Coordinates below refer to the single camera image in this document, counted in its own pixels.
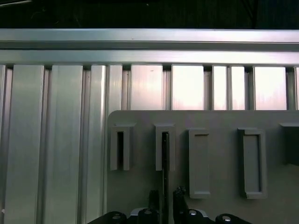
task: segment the bolt head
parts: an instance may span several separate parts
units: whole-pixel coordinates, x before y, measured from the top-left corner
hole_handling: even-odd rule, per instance
[[[228,216],[222,216],[222,219],[223,219],[225,222],[230,222],[230,221],[231,221],[231,218],[228,217]]]

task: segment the vertical aluminum slat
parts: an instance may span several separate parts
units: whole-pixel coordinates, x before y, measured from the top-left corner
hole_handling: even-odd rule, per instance
[[[205,75],[203,66],[172,66],[172,109],[205,109]]]
[[[110,65],[107,72],[107,96],[106,96],[106,118],[113,111],[121,109],[121,86],[122,86],[122,66]],[[105,129],[105,152],[104,152],[104,181],[103,181],[103,209],[100,211],[100,216],[107,211],[107,134],[108,130]]]
[[[286,74],[283,67],[254,67],[256,110],[286,110]]]
[[[52,67],[44,223],[76,223],[82,66]]]
[[[132,65],[130,110],[165,110],[162,65]]]
[[[34,224],[43,99],[41,65],[15,65],[13,73],[7,187],[6,224]]]
[[[4,215],[4,188],[6,182],[6,153],[3,148],[3,138],[2,138],[2,125],[4,124],[4,102],[5,102],[5,76],[6,67],[5,65],[0,65],[0,224],[3,223]]]
[[[225,66],[212,67],[212,109],[228,109],[228,80]]]
[[[242,66],[230,67],[231,108],[245,110],[245,70]]]
[[[103,164],[105,146],[106,66],[91,68],[86,223],[99,217],[103,203]]]
[[[299,110],[299,68],[295,68],[295,104],[296,104],[296,110]]]

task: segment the metal rod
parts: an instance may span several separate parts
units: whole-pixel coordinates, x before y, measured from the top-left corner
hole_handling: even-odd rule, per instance
[[[20,4],[30,3],[30,2],[32,2],[32,0],[16,1],[16,2],[0,4],[0,7],[8,7],[8,6],[20,5]]]

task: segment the reflective metal surface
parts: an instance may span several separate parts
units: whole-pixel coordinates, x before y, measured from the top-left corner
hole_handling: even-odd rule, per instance
[[[245,110],[245,71],[242,66],[230,67],[230,91],[232,110]]]
[[[29,64],[215,64],[294,66],[299,52],[187,50],[0,50],[2,63]]]
[[[0,65],[0,224],[3,223],[4,216],[4,198],[5,198],[5,185],[6,185],[6,164],[7,157],[3,147],[2,139],[2,126],[4,124],[4,103],[5,103],[5,80],[6,80],[6,66]]]
[[[173,65],[172,109],[204,110],[205,77],[203,66]]]
[[[121,87],[122,87],[122,66],[110,65],[107,72],[107,95],[106,95],[106,117],[113,112],[121,109]],[[108,130],[105,127],[105,152],[104,152],[104,181],[103,181],[103,210],[100,211],[100,215],[107,211],[107,133]]]
[[[75,223],[82,66],[54,65],[50,77],[44,223]]]
[[[165,110],[162,65],[132,65],[130,110]]]
[[[91,67],[86,223],[96,219],[102,211],[106,113],[106,66]]]
[[[286,75],[283,67],[254,67],[256,110],[286,110]]]
[[[9,117],[10,117],[10,103],[11,103],[11,87],[12,87],[12,76],[13,70],[6,70],[6,83],[5,83],[5,103],[4,110],[2,114],[2,136],[1,136],[1,215],[0,223],[4,223],[5,214],[5,191],[7,182],[7,157],[8,157],[8,145],[9,145]]]
[[[296,109],[299,110],[299,68],[295,68],[295,103]]]
[[[43,75],[42,65],[14,66],[4,215],[6,224],[32,224],[36,220]]]
[[[0,29],[0,224],[2,209],[6,223],[84,224],[102,215],[105,122],[115,110],[298,109],[299,68],[292,69],[299,64],[298,33]],[[35,70],[43,65],[54,66]],[[288,74],[293,83],[286,83],[286,69],[294,73]],[[29,106],[39,101],[39,108]],[[37,130],[38,122],[39,139],[28,131]],[[15,184],[27,178],[22,189]]]
[[[8,7],[8,6],[15,6],[15,5],[20,5],[20,4],[25,4],[25,3],[30,3],[32,0],[24,0],[24,1],[11,1],[5,4],[0,4],[0,7]]]
[[[228,79],[225,66],[212,67],[212,109],[226,110],[228,108]]]
[[[0,29],[4,49],[299,49],[297,30]]]

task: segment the metal panel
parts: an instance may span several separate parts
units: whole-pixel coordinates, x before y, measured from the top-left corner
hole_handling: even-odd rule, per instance
[[[122,66],[110,65],[107,74],[106,118],[113,112],[121,109]],[[108,165],[108,129],[105,126],[105,152],[104,152],[104,181],[103,181],[103,210],[100,215],[107,211],[107,165]]]
[[[225,66],[213,66],[212,69],[212,109],[228,109],[228,82],[227,68]]]
[[[231,108],[245,110],[245,71],[242,66],[230,67]]]
[[[299,110],[299,68],[295,68],[295,104],[296,109]]]
[[[43,100],[43,66],[15,65],[13,73],[6,224],[34,224]]]
[[[205,76],[203,66],[172,66],[172,109],[205,109]]]
[[[52,67],[44,223],[76,223],[82,66]]]
[[[294,66],[299,52],[187,50],[0,50],[2,63],[181,63]]]
[[[88,168],[86,222],[96,219],[102,212],[103,203],[103,164],[105,146],[106,113],[106,66],[94,65],[91,68],[89,129],[88,129]]]
[[[286,110],[286,75],[283,67],[254,67],[256,110]]]
[[[5,122],[5,118],[9,111],[7,111],[7,107],[5,107],[5,97],[10,97],[10,88],[9,93],[5,94],[5,85],[7,80],[6,66],[0,65],[0,224],[3,223],[4,218],[4,204],[5,204],[5,185],[6,185],[6,174],[7,174],[7,128],[9,123]]]
[[[290,51],[299,47],[298,33],[296,30],[0,29],[0,48]]]
[[[297,30],[212,29],[1,29],[0,42],[163,41],[163,42],[299,42]]]
[[[165,110],[163,91],[162,65],[132,65],[131,101],[128,109]]]

